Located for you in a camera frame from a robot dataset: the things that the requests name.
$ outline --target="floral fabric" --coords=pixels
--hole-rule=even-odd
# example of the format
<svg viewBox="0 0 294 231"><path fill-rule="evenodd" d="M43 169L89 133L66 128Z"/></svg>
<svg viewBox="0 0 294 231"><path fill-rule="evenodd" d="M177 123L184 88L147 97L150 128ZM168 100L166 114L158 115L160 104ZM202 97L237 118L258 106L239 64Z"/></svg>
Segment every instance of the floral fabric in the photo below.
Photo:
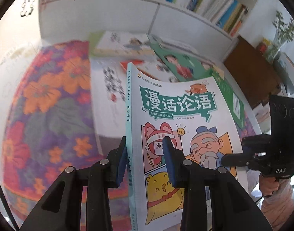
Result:
<svg viewBox="0 0 294 231"><path fill-rule="evenodd" d="M89 167L106 155L95 139L88 42L44 47L15 93L2 146L4 187L18 224L67 166ZM109 190L114 230L131 229L126 181ZM85 215L84 190L82 230Z"/></svg>

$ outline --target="white beard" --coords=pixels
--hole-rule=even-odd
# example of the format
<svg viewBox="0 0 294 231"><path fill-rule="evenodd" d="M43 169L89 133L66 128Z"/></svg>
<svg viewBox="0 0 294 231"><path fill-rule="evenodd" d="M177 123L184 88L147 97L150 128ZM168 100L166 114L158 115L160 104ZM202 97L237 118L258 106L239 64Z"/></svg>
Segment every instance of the white beard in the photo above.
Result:
<svg viewBox="0 0 294 231"><path fill-rule="evenodd" d="M218 159L218 156L214 152L207 151L205 154L201 155L200 165L202 167L216 169L217 168L217 159Z"/></svg>

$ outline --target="silver rivet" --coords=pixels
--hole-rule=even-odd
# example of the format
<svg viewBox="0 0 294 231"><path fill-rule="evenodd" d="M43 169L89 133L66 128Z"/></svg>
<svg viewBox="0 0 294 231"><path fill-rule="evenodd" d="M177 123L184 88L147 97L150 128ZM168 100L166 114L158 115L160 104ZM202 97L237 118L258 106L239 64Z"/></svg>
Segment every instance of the silver rivet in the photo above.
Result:
<svg viewBox="0 0 294 231"><path fill-rule="evenodd" d="M225 174L226 171L227 171L227 169L224 168L224 167L219 167L217 170L218 170L221 174Z"/></svg>
<svg viewBox="0 0 294 231"><path fill-rule="evenodd" d="M74 167L67 167L66 173L72 173L74 171Z"/></svg>
<svg viewBox="0 0 294 231"><path fill-rule="evenodd" d="M109 163L109 160L108 159L102 159L102 160L100 160L100 164L101 165L106 165L107 163Z"/></svg>
<svg viewBox="0 0 294 231"><path fill-rule="evenodd" d="M189 160L189 159L185 159L185 160L183 160L183 162L182 162L184 165L186 165L186 166L189 166L189 165L191 165L192 164L192 161L191 160Z"/></svg>

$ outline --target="person's arm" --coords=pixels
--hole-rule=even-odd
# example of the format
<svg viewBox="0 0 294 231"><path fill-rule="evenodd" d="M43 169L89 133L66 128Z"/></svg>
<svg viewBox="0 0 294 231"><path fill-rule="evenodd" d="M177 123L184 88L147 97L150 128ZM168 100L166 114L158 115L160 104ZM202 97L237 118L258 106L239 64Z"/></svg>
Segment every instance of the person's arm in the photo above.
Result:
<svg viewBox="0 0 294 231"><path fill-rule="evenodd" d="M272 194L271 197L263 200L261 211L270 222L273 230L277 231L294 211L290 179L276 182L274 177L265 178L260 175L259 189L263 196Z"/></svg>

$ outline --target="white label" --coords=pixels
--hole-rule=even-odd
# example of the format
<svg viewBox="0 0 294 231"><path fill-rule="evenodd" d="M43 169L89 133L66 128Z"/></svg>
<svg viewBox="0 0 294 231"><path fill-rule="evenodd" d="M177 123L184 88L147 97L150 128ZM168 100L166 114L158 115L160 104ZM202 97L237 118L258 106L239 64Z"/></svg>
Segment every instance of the white label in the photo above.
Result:
<svg viewBox="0 0 294 231"><path fill-rule="evenodd" d="M233 102L234 102L234 113L238 117L238 119L240 120L240 118L241 118L241 116L240 116L240 101L239 101L239 98L235 95L235 93L233 93Z"/></svg>

